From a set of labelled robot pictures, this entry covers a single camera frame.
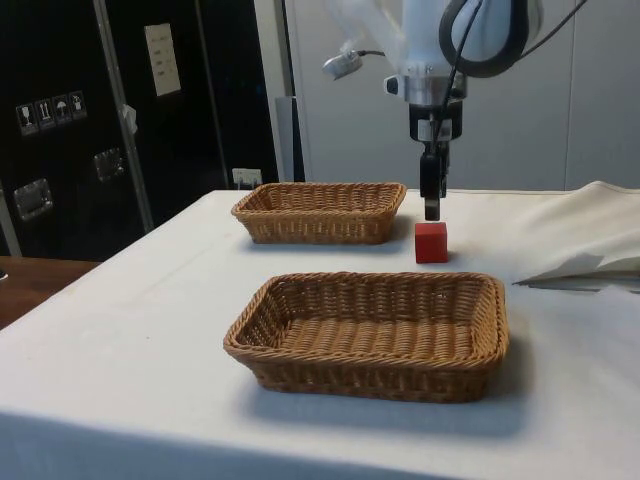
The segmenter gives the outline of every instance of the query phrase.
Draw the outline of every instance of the wall outlet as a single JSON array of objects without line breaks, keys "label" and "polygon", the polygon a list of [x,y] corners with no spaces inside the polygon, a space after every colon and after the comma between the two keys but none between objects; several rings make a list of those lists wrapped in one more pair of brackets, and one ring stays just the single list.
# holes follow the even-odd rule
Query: wall outlet
[{"label": "wall outlet", "polygon": [[262,185],[262,172],[258,168],[234,168],[233,183],[237,186],[257,187]]}]

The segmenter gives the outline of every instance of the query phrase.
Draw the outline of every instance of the black cable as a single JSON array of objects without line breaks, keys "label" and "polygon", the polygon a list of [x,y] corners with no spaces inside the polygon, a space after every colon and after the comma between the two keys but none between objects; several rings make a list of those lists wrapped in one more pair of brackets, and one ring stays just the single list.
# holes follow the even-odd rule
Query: black cable
[{"label": "black cable", "polygon": [[381,52],[380,50],[358,50],[357,53],[361,57],[364,57],[365,55],[379,55],[381,57],[385,56],[384,52]]},{"label": "black cable", "polygon": [[551,40],[551,38],[553,38],[553,36],[555,36],[556,33],[558,33],[562,27],[564,27],[567,23],[569,23],[569,21],[575,17],[576,13],[578,13],[578,11],[584,7],[587,2],[589,0],[581,0],[580,3],[578,3],[578,5],[575,6],[575,8],[573,10],[571,10],[571,12],[569,13],[569,15],[567,15],[566,17],[564,17],[564,19],[553,29],[551,30],[542,40],[540,40],[538,43],[536,43],[533,47],[531,47],[529,50],[527,50],[526,52],[524,52],[521,56],[520,56],[520,60],[522,60],[524,57],[527,57],[529,55],[531,55],[533,52],[535,52],[537,49],[539,49],[542,45],[544,45],[545,43],[547,43],[549,40]]},{"label": "black cable", "polygon": [[460,65],[460,59],[462,58],[462,50],[464,49],[464,45],[467,43],[467,38],[469,37],[469,33],[471,32],[471,27],[473,27],[473,22],[475,22],[476,17],[478,16],[478,12],[482,7],[482,3],[484,0],[478,0],[478,4],[476,8],[473,10],[471,14],[471,18],[469,19],[469,23],[467,23],[467,28],[464,31],[464,35],[462,35],[462,40],[460,41],[460,45],[458,45],[458,51],[456,52],[456,60],[453,62],[451,67],[451,73],[449,74],[449,82],[447,83],[447,90],[445,91],[444,101],[442,102],[441,107],[441,115],[437,120],[435,128],[435,135],[433,138],[433,143],[435,144],[438,141],[438,137],[440,137],[440,130],[442,129],[442,122],[444,121],[444,115],[447,111],[447,107],[449,106],[449,101],[451,100],[451,92],[453,91],[453,84],[456,80],[456,73],[458,73],[458,66]]}]

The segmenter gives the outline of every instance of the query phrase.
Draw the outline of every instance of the warning sticker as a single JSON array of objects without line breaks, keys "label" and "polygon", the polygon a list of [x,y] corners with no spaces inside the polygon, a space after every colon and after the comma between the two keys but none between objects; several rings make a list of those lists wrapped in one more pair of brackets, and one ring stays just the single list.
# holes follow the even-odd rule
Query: warning sticker
[{"label": "warning sticker", "polygon": [[47,130],[56,126],[56,121],[53,118],[53,107],[51,105],[50,98],[38,100],[35,103],[35,107],[36,118],[38,119],[40,130]]},{"label": "warning sticker", "polygon": [[84,95],[80,90],[69,94],[71,101],[71,116],[74,120],[80,120],[87,116],[87,106],[84,104]]},{"label": "warning sticker", "polygon": [[72,120],[69,98],[66,95],[53,97],[53,112],[58,125],[69,123]]},{"label": "warning sticker", "polygon": [[33,135],[39,132],[38,121],[33,109],[33,103],[18,105],[16,107],[16,115],[18,117],[18,126],[22,136]]}]

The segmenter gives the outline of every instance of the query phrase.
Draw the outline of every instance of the white tablecloth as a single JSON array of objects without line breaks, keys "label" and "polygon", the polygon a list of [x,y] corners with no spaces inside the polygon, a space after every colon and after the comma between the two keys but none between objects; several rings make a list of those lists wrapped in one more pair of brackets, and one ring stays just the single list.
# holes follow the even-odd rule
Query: white tablecloth
[{"label": "white tablecloth", "polygon": [[267,392],[222,349],[276,274],[509,284],[522,252],[501,232],[552,195],[451,193],[441,266],[415,264],[415,192],[374,247],[254,245],[229,214],[240,196],[204,197],[0,332],[0,479],[637,478],[640,300],[626,292],[509,286],[510,352],[469,405]]}]

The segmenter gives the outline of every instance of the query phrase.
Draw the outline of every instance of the woven basket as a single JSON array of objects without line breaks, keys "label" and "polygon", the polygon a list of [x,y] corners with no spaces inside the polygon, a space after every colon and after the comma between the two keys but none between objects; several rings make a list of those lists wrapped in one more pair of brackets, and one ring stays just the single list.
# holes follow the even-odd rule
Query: woven basket
[{"label": "woven basket", "polygon": [[231,213],[255,243],[360,243],[389,240],[407,188],[398,183],[273,183]]},{"label": "woven basket", "polygon": [[265,388],[480,399],[508,346],[504,288],[475,273],[276,277],[224,339]]}]

